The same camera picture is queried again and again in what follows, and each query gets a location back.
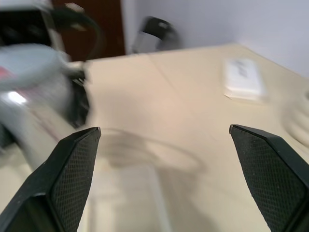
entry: black cable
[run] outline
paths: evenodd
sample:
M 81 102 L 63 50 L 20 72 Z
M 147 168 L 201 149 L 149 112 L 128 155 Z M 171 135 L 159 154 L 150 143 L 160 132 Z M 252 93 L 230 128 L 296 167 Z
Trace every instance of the black cable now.
M 106 39 L 101 27 L 89 16 L 83 12 L 77 12 L 69 7 L 56 7 L 51 11 L 55 27 L 57 30 L 71 29 L 73 25 L 78 24 L 81 26 L 90 26 L 96 33 L 96 42 L 90 53 L 85 57 L 82 64 L 84 69 L 87 60 L 97 58 L 99 52 L 105 49 Z

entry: beige table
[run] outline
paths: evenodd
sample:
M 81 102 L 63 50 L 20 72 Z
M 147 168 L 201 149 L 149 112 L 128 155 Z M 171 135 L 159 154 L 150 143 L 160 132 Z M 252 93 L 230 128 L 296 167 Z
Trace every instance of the beige table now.
M 241 57 L 257 62 L 268 103 L 223 95 L 223 61 Z M 240 45 L 96 60 L 89 74 L 89 126 L 102 128 L 95 177 L 151 163 L 175 232 L 269 231 L 247 189 L 228 128 L 241 124 L 280 135 L 309 162 L 307 148 L 281 126 L 286 105 L 309 88 L 307 80 Z M 11 183 L 0 193 L 0 210 L 27 176 L 18 157 L 0 167 L 0 183 Z

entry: white wall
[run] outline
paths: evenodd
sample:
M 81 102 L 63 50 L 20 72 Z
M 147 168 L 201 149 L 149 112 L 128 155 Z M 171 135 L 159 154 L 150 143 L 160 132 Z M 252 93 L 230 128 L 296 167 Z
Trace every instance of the white wall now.
M 135 31 L 144 16 L 157 16 L 174 25 L 183 48 L 239 42 L 309 77 L 307 0 L 123 1 L 141 4 L 136 6 Z

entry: dark brown door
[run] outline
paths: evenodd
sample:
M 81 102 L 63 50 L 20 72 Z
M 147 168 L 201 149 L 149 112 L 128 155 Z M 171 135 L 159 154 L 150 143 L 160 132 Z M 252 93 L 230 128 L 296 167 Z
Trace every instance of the dark brown door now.
M 54 6 L 64 5 L 71 1 L 53 0 Z M 90 16 L 103 29 L 105 34 L 105 47 L 99 52 L 98 58 L 116 57 L 125 54 L 124 33 L 122 26 L 120 0 L 74 0 L 75 4 L 83 7 Z M 72 61 L 85 59 L 95 43 L 95 32 L 66 30 L 61 31 L 66 52 Z

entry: wooden door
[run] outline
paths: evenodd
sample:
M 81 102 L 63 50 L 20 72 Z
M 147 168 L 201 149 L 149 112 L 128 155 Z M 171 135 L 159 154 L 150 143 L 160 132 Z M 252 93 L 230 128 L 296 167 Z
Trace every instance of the wooden door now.
M 71 1 L 52 0 L 54 6 L 64 5 Z M 125 54 L 124 33 L 122 26 L 120 0 L 72 0 L 83 7 L 90 16 L 103 29 L 105 34 L 105 48 L 100 51 L 98 58 L 116 57 Z M 76 31 L 73 29 L 61 31 L 66 52 L 72 61 L 83 60 L 95 43 L 95 32 Z

